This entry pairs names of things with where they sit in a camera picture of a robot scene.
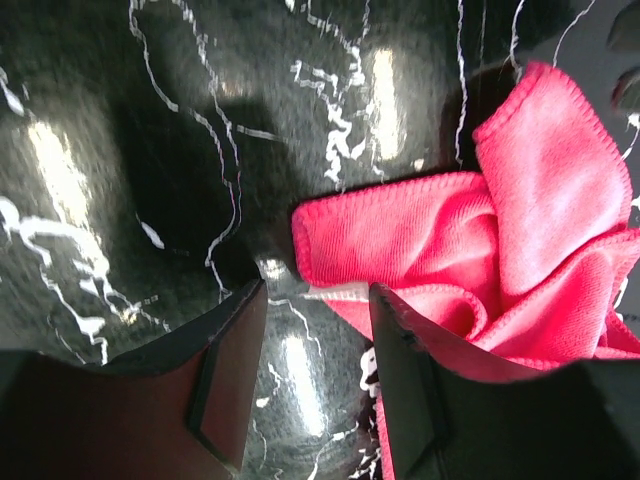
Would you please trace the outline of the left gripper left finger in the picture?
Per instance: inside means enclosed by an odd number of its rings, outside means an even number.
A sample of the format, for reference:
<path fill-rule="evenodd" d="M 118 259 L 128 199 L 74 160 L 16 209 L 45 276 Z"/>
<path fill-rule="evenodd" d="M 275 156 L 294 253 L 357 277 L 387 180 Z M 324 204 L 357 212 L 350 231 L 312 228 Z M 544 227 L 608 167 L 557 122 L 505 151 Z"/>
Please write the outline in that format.
<path fill-rule="evenodd" d="M 242 468 L 266 323 L 255 280 L 119 355 L 74 366 L 1 354 L 5 479 L 231 479 Z"/>

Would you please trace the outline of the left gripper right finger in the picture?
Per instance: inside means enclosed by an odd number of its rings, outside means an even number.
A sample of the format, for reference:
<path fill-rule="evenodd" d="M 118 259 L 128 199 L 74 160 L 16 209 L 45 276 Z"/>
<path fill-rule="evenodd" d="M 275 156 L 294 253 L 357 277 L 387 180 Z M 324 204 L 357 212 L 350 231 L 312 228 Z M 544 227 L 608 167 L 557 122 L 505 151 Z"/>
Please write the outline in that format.
<path fill-rule="evenodd" d="M 369 298 L 397 478 L 638 477 L 637 361 L 542 372 L 468 343 L 382 285 Z"/>

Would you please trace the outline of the pink towel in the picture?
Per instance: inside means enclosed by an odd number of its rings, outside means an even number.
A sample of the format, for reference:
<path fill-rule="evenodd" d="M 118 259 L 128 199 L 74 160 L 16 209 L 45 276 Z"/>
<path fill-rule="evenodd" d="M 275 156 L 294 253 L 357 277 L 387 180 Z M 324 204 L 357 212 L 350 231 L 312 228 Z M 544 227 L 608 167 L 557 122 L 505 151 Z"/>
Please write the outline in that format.
<path fill-rule="evenodd" d="M 477 171 L 313 200 L 292 217 L 313 295 L 373 339 L 370 288 L 510 362 L 549 372 L 635 360 L 614 309 L 639 258 L 632 186 L 615 142 L 577 84 L 532 63 L 473 134 Z M 394 475 L 376 405 L 382 475 Z"/>

